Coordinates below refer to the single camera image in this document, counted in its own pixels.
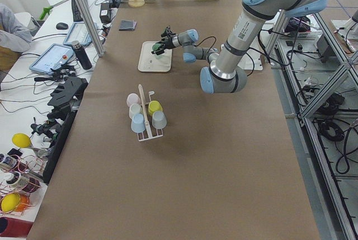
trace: gray shirt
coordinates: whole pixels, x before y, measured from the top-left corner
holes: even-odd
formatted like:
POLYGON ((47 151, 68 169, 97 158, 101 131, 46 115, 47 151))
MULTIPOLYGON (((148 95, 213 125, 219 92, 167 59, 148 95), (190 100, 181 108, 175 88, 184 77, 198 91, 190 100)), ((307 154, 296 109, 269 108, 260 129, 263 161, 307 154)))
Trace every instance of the gray shirt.
POLYGON ((0 3, 0 46, 9 48, 19 53, 30 48, 32 40, 30 30, 24 27, 16 18, 13 12, 0 3))

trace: power adapter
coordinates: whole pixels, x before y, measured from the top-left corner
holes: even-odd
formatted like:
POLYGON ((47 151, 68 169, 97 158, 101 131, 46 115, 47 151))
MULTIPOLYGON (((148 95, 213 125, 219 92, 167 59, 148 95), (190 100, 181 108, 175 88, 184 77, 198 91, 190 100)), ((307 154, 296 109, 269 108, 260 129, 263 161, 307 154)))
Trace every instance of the power adapter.
POLYGON ((108 2, 101 3, 100 19, 102 23, 111 22, 111 9, 108 2))

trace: tablet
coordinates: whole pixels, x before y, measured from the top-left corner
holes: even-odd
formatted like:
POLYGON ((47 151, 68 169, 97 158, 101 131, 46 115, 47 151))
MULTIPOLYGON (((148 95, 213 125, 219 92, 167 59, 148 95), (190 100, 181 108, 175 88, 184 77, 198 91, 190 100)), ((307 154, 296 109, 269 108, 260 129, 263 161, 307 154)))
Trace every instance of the tablet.
POLYGON ((51 45, 37 60, 29 67, 31 71, 51 75, 51 69, 58 69, 62 64, 71 60, 74 51, 71 47, 61 44, 51 45))
POLYGON ((74 22, 69 29, 63 45, 71 46, 72 41, 78 40, 82 46, 86 47, 92 42, 92 39, 87 31, 86 25, 84 22, 74 22))

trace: metal pole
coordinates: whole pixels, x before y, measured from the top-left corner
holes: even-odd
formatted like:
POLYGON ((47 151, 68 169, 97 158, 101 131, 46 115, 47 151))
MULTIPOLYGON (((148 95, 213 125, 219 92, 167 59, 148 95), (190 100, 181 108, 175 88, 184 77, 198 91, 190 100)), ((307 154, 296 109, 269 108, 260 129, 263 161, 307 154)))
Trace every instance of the metal pole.
POLYGON ((98 36, 97 30, 95 28, 95 23, 92 20, 90 9, 86 3, 86 0, 75 0, 78 9, 83 18, 84 24, 86 25, 87 31, 92 39, 92 42, 96 48, 97 54, 99 57, 102 57, 105 53, 105 49, 101 43, 101 40, 98 36))

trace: computer mouse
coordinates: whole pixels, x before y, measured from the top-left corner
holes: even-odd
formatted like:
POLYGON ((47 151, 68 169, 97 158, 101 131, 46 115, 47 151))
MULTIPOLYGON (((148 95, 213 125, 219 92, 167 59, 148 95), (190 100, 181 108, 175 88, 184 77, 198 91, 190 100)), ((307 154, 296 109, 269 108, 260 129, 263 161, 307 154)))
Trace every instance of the computer mouse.
POLYGON ((65 30, 65 29, 68 29, 68 25, 66 23, 59 22, 56 25, 56 29, 65 30))

